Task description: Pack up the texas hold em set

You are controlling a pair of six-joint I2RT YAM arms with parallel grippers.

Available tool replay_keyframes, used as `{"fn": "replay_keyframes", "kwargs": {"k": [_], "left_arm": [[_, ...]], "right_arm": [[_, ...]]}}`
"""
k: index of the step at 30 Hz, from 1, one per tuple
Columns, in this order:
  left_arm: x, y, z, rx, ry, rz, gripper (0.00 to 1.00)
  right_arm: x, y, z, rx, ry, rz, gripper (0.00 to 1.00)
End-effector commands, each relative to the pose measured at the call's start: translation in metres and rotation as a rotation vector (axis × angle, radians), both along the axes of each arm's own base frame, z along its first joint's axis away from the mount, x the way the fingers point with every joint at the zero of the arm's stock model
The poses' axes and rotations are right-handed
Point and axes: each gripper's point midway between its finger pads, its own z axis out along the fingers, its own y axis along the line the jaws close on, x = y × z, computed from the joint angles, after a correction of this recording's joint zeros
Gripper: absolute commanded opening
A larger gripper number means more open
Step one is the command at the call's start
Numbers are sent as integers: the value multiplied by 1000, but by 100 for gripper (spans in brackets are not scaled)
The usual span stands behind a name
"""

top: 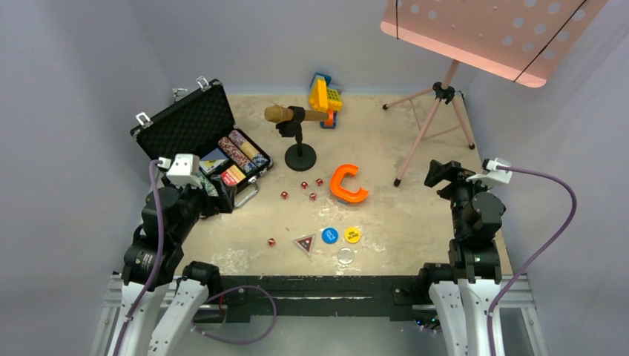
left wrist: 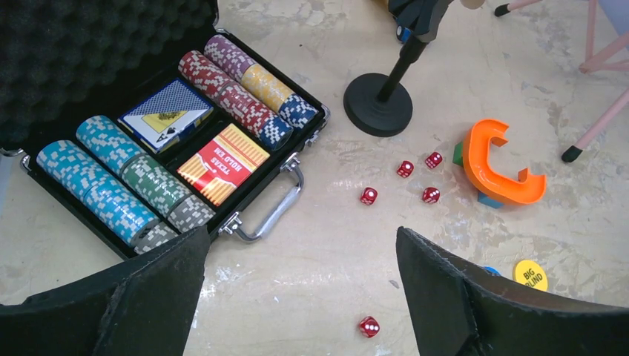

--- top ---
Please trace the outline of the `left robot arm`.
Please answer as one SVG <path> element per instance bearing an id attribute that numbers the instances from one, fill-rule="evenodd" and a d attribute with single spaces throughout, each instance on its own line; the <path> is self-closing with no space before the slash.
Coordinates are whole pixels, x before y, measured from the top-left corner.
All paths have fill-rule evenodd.
<path id="1" fill-rule="evenodd" d="M 172 355 L 199 307 L 219 298 L 219 268 L 194 261 L 161 310 L 184 255 L 182 244 L 200 218 L 217 212 L 205 189 L 192 185 L 154 188 L 146 197 L 142 224 L 123 257 L 121 315 L 109 355 Z"/>

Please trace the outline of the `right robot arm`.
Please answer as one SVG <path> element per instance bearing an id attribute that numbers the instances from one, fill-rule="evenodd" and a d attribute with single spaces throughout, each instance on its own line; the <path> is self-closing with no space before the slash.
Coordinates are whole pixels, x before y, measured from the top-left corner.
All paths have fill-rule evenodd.
<path id="1" fill-rule="evenodd" d="M 425 263 L 416 283 L 418 296 L 435 306 L 448 355 L 487 355 L 493 334 L 482 321 L 489 313 L 489 299 L 501 286 L 494 239 L 506 207 L 483 178 L 460 162 L 432 160 L 424 180 L 430 188 L 448 183 L 438 196 L 450 203 L 449 262 Z"/>

